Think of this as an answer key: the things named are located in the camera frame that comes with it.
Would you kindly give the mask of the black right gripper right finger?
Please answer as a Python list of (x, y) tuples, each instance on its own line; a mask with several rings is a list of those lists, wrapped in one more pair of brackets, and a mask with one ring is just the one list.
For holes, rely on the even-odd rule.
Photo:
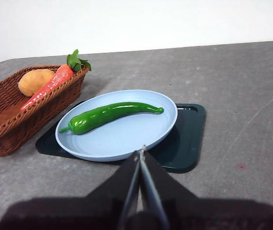
[(146, 147), (138, 152), (144, 207), (167, 230), (273, 230), (273, 206), (246, 199), (199, 198), (173, 179)]

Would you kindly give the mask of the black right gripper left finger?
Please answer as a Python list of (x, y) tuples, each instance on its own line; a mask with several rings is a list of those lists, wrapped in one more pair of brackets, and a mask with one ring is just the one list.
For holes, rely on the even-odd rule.
[(115, 230), (134, 199), (138, 169), (135, 151), (86, 196), (17, 202), (1, 218), (0, 230)]

